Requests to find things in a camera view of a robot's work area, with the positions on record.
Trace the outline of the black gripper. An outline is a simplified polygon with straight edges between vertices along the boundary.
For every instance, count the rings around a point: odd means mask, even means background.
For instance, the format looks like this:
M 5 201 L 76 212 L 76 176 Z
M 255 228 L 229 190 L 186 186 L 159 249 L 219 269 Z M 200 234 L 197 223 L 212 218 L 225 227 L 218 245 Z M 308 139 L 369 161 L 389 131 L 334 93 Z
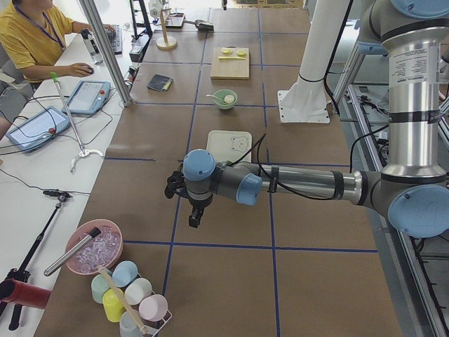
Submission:
M 185 177 L 181 171 L 174 171 L 167 178 L 166 187 L 164 190 L 166 198 L 171 199 L 174 195 L 185 198 L 189 200 L 192 205 L 192 212 L 189 215 L 189 226 L 198 227 L 201 223 L 201 218 L 204 213 L 204 209 L 212 203 L 213 196 L 210 195 L 204 200 L 196 200 L 189 196 L 187 192 L 187 186 L 185 183 Z

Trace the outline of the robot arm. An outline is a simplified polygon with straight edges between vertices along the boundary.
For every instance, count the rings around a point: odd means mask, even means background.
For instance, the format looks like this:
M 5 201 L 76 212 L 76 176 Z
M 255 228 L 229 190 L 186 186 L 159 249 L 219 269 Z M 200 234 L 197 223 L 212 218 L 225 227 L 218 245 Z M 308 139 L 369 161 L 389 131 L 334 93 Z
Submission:
M 438 102 L 448 35 L 447 1 L 364 1 L 360 45 L 381 45 L 389 58 L 389 158 L 381 171 L 320 171 L 215 161 L 206 150 L 189 152 L 167 179 L 167 198 L 192 205 L 197 227 L 215 195 L 253 205 L 261 190 L 327 201 L 348 200 L 377 211 L 414 238 L 448 229 L 447 173 L 437 159 Z

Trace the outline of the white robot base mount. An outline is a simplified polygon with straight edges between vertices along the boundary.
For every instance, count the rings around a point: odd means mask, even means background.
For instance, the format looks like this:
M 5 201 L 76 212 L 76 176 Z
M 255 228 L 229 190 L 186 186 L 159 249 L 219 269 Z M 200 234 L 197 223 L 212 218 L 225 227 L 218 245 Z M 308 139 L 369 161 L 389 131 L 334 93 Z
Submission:
M 316 2 L 297 81 L 289 90 L 278 92 L 282 123 L 330 122 L 325 77 L 350 9 L 350 0 Z

